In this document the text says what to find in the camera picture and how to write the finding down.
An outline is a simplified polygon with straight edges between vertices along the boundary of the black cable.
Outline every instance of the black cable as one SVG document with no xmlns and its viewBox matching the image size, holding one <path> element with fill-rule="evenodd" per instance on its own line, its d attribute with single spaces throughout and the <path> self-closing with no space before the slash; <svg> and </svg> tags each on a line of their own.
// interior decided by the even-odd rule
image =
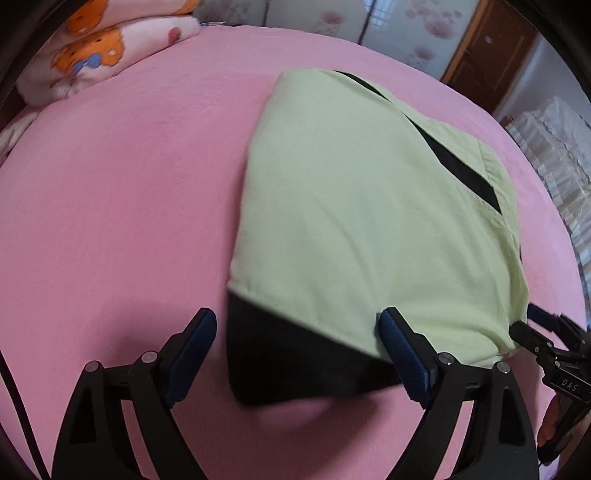
<svg viewBox="0 0 591 480">
<path fill-rule="evenodd" d="M 33 428 L 31 427 L 25 404 L 22 402 L 21 394 L 18 392 L 17 384 L 14 382 L 14 378 L 10 373 L 6 360 L 4 360 L 2 351 L 0 351 L 0 376 L 2 377 L 2 380 L 4 380 L 4 384 L 6 385 L 8 394 L 14 405 L 14 410 L 17 412 L 22 432 L 27 441 L 33 462 L 35 462 L 35 466 L 39 472 L 39 476 L 41 476 L 41 480 L 51 480 L 45 462 L 43 462 L 43 457 L 41 457 L 39 445 L 37 445 L 37 441 L 35 440 L 35 434 L 33 433 Z"/>
</svg>

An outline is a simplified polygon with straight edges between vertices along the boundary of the floral wallpaper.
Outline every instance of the floral wallpaper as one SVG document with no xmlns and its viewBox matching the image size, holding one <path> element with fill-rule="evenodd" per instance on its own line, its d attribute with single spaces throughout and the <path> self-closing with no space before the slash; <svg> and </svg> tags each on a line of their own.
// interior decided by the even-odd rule
<svg viewBox="0 0 591 480">
<path fill-rule="evenodd" d="M 304 30 L 357 43 L 367 16 L 362 0 L 271 0 L 267 26 Z"/>
<path fill-rule="evenodd" d="M 378 0 L 388 21 L 370 22 L 363 45 L 440 79 L 479 0 Z"/>
<path fill-rule="evenodd" d="M 193 11 L 202 22 L 228 25 L 263 25 L 267 0 L 201 0 Z"/>
<path fill-rule="evenodd" d="M 202 0 L 201 21 L 292 28 L 362 43 L 440 79 L 479 0 Z M 369 17 L 369 27 L 363 26 Z"/>
</svg>

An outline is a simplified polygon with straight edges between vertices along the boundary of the pillow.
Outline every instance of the pillow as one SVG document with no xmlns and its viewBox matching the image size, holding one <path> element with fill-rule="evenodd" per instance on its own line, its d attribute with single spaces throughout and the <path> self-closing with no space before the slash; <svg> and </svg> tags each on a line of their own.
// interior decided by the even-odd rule
<svg viewBox="0 0 591 480">
<path fill-rule="evenodd" d="M 44 106 L 109 79 L 199 33 L 185 15 L 199 0 L 89 0 L 43 45 L 21 73 L 27 104 Z"/>
<path fill-rule="evenodd" d="M 566 146 L 587 178 L 591 177 L 591 129 L 585 120 L 556 95 L 544 102 L 534 115 Z"/>
</svg>

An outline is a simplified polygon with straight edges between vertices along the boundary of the wall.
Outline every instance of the wall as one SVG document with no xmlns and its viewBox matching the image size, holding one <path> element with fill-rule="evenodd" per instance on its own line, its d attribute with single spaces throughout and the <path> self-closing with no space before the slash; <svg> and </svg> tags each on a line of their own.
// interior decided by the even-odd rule
<svg viewBox="0 0 591 480">
<path fill-rule="evenodd" d="M 553 95 L 561 97 L 591 123 L 591 102 L 564 60 L 539 35 L 505 99 L 496 110 L 495 118 L 500 121 L 506 115 L 517 116 L 535 110 Z"/>
</svg>

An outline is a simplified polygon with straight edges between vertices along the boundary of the wooden door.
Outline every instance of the wooden door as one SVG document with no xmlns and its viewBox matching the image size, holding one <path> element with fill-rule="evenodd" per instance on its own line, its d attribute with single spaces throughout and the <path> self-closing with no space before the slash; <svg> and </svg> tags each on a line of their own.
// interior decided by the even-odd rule
<svg viewBox="0 0 591 480">
<path fill-rule="evenodd" d="M 443 82 L 492 113 L 536 35 L 535 27 L 504 0 L 482 0 Z"/>
</svg>

